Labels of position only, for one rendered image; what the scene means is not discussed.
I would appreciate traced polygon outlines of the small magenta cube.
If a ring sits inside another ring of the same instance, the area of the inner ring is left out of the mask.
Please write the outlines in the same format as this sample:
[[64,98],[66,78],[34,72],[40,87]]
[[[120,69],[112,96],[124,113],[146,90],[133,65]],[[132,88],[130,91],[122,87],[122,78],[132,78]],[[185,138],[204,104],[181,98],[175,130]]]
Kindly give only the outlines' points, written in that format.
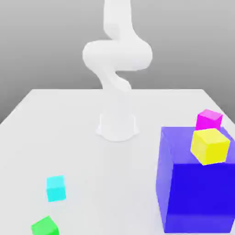
[[223,114],[205,109],[197,115],[195,130],[220,130]]

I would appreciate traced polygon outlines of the small cyan cube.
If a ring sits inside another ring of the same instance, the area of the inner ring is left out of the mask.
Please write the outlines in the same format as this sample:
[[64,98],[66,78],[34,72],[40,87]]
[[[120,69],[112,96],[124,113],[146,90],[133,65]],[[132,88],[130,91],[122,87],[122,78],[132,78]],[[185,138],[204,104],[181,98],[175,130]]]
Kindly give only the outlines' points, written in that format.
[[63,201],[66,199],[64,175],[48,177],[46,179],[48,202]]

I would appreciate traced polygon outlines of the small yellow cube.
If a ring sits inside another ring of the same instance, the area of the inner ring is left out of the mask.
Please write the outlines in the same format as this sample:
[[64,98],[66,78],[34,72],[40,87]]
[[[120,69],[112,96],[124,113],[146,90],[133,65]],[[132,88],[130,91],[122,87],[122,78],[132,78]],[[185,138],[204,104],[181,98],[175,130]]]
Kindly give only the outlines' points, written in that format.
[[230,140],[217,129],[195,130],[190,151],[202,165],[226,161]]

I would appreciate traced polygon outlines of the large blue box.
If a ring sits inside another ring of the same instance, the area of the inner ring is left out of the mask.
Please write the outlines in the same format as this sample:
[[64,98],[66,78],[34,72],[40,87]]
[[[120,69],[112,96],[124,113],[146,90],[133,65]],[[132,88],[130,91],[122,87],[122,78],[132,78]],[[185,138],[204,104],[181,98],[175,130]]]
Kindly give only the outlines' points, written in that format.
[[224,163],[190,151],[194,127],[162,127],[156,194],[165,233],[229,233],[235,221],[235,140]]

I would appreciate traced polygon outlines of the small green cube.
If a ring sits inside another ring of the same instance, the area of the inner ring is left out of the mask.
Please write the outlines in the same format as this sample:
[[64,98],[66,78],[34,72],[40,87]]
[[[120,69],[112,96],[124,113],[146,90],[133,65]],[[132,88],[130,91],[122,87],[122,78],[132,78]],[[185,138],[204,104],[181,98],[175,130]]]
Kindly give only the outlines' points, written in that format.
[[33,235],[59,235],[59,229],[50,216],[31,225]]

